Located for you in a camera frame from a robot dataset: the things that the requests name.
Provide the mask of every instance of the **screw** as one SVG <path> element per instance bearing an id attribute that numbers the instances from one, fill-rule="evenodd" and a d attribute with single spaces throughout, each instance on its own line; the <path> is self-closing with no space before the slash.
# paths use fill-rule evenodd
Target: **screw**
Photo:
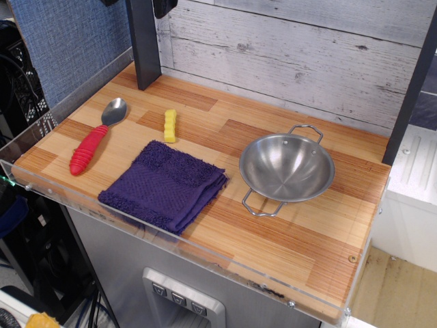
<path id="1" fill-rule="evenodd" d="M 358 260 L 358 258 L 355 255 L 349 256 L 349 262 L 356 263 L 357 260 Z"/>

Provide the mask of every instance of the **bowl handle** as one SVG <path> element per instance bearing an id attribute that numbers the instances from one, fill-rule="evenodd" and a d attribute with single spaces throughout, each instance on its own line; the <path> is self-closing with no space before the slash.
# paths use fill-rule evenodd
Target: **bowl handle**
<path id="1" fill-rule="evenodd" d="M 291 134 L 292 134 L 292 131 L 293 131 L 295 128 L 312 128 L 315 132 L 317 132 L 317 133 L 320 135 L 319 139 L 317 140 L 317 143 L 318 143 L 318 144 L 320 144 L 320 141 L 321 141 L 322 138 L 323 138 L 323 133 L 321 133 L 321 132 L 319 131 L 319 129 L 316 128 L 314 125 L 310 125 L 310 124 L 298 124 L 298 125 L 295 125 L 295 126 L 292 127 L 292 129 L 291 129 L 290 131 L 288 131 L 288 134 L 291 135 Z"/>
<path id="2" fill-rule="evenodd" d="M 246 206 L 247 210 L 253 214 L 256 215 L 257 217 L 276 217 L 276 215 L 278 214 L 279 210 L 282 208 L 282 206 L 287 205 L 287 202 L 281 202 L 278 206 L 278 208 L 273 212 L 273 213 L 256 213 L 247 203 L 247 198 L 249 198 L 250 194 L 252 193 L 253 189 L 250 188 L 249 191 L 247 192 L 247 194 L 245 195 L 245 197 L 243 198 L 243 205 Z"/>

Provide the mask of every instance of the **red spoon handle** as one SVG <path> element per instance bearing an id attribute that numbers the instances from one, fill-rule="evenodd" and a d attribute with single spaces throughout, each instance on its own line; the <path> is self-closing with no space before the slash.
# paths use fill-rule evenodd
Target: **red spoon handle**
<path id="1" fill-rule="evenodd" d="M 88 163 L 92 160 L 98 144 L 108 132 L 108 126 L 100 125 L 94 128 L 89 135 L 84 138 L 79 147 L 74 151 L 70 161 L 70 173 L 77 176 L 87 168 Z"/>

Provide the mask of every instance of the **control panel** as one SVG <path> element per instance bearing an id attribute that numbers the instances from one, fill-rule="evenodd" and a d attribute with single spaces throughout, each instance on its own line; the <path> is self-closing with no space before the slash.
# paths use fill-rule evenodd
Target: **control panel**
<path id="1" fill-rule="evenodd" d="M 193 322 L 203 322 L 204 327 L 226 327 L 225 306 L 220 301 L 151 268 L 144 269 L 143 284 L 160 328 L 174 327 L 176 320 L 190 315 L 197 316 Z"/>

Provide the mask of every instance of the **yellow foam block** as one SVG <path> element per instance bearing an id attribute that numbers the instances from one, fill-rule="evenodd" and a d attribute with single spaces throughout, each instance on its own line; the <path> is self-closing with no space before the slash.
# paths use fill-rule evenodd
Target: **yellow foam block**
<path id="1" fill-rule="evenodd" d="M 176 126 L 176 110 L 168 109 L 165 111 L 164 123 L 164 141 L 176 142 L 175 126 Z"/>
<path id="2" fill-rule="evenodd" d="M 27 321 L 26 328 L 59 328 L 59 323 L 47 313 L 32 314 Z"/>

